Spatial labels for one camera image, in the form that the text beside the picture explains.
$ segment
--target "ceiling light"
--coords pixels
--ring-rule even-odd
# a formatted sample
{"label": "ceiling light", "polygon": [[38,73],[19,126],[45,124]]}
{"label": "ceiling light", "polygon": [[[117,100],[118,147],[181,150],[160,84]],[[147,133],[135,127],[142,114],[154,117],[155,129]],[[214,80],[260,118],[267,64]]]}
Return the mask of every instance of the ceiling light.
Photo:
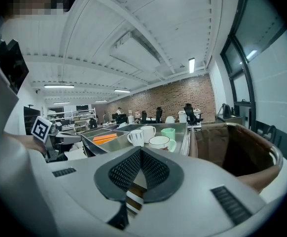
{"label": "ceiling light", "polygon": [[195,58],[189,59],[189,72],[193,73],[195,68]]}
{"label": "ceiling light", "polygon": [[257,50],[253,50],[251,53],[249,53],[247,56],[247,59],[249,60],[256,52],[257,52]]}
{"label": "ceiling light", "polygon": [[61,104],[69,104],[70,102],[58,102],[58,103],[54,103],[54,105],[61,105]]}
{"label": "ceiling light", "polygon": [[130,93],[129,90],[122,90],[122,89],[115,89],[115,92],[125,92],[125,93]]}
{"label": "ceiling light", "polygon": [[46,84],[45,88],[74,88],[71,84]]}

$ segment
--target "brick wall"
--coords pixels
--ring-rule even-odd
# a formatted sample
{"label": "brick wall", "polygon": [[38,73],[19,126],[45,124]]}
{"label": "brick wall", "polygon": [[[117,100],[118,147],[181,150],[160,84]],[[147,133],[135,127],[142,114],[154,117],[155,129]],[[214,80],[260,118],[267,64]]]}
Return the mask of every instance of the brick wall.
{"label": "brick wall", "polygon": [[105,108],[111,120],[111,115],[117,108],[122,108],[122,112],[128,115],[128,110],[147,112],[148,117],[156,116],[157,107],[161,106],[162,120],[167,116],[173,116],[178,121],[178,112],[184,110],[185,103],[192,104],[193,108],[199,108],[204,121],[215,120],[215,97],[212,83],[208,74],[198,78],[188,78],[176,81],[168,85],[152,88],[132,96],[105,104]]}

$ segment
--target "office chair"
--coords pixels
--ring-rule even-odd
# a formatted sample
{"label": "office chair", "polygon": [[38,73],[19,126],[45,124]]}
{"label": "office chair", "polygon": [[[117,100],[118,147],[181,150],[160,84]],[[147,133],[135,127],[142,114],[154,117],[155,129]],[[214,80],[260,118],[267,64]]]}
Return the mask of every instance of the office chair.
{"label": "office chair", "polygon": [[147,113],[145,111],[142,111],[142,124],[146,124],[147,120]]}
{"label": "office chair", "polygon": [[162,109],[161,109],[161,107],[158,107],[157,108],[156,119],[155,119],[156,123],[161,123],[161,116],[162,116]]}
{"label": "office chair", "polygon": [[124,123],[124,122],[127,123],[127,116],[126,116],[126,114],[119,114],[119,115],[117,116],[116,123],[117,123],[117,124],[122,124],[122,123]]}
{"label": "office chair", "polygon": [[90,129],[98,127],[98,124],[94,118],[90,118],[89,123],[90,123]]}
{"label": "office chair", "polygon": [[188,124],[194,125],[197,123],[197,118],[194,115],[193,107],[184,107],[185,113],[187,117],[189,118]]}
{"label": "office chair", "polygon": [[188,124],[194,125],[194,124],[199,123],[199,122],[201,122],[201,121],[204,120],[203,118],[201,118],[201,115],[202,115],[203,113],[200,113],[200,114],[199,114],[199,118],[197,118],[197,117],[195,116],[193,107],[191,107],[191,106],[184,107],[184,110],[185,110],[185,113],[186,113],[187,117],[189,117],[189,122],[188,122]]}

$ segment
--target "laundry basket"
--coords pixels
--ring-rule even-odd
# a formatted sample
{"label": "laundry basket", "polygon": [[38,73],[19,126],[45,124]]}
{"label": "laundry basket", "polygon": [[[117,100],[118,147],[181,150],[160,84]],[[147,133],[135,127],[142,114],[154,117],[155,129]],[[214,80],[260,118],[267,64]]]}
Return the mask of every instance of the laundry basket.
{"label": "laundry basket", "polygon": [[217,164],[258,192],[278,176],[283,166],[283,155],[277,147],[235,123],[203,125],[201,130],[191,131],[189,156]]}

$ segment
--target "metal counter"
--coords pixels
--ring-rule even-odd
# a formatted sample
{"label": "metal counter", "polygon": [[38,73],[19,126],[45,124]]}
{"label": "metal counter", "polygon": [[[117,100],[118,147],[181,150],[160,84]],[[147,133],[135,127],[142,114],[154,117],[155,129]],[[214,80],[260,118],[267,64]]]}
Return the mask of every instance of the metal counter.
{"label": "metal counter", "polygon": [[[97,130],[87,131],[81,134],[82,142],[85,147],[87,147],[93,154],[102,155],[106,153],[113,153],[115,151],[121,150],[132,146],[128,141],[127,135],[133,131],[140,129],[143,126],[151,125],[156,128],[155,136],[161,136],[161,130],[164,128],[174,128],[175,129],[175,141],[177,142],[177,147],[174,153],[182,154],[185,147],[186,137],[187,137],[187,123],[172,123],[172,124],[130,124],[121,128],[118,127],[105,127]],[[101,145],[95,145],[92,140],[94,136],[107,135],[107,134],[117,134],[117,138]]]}

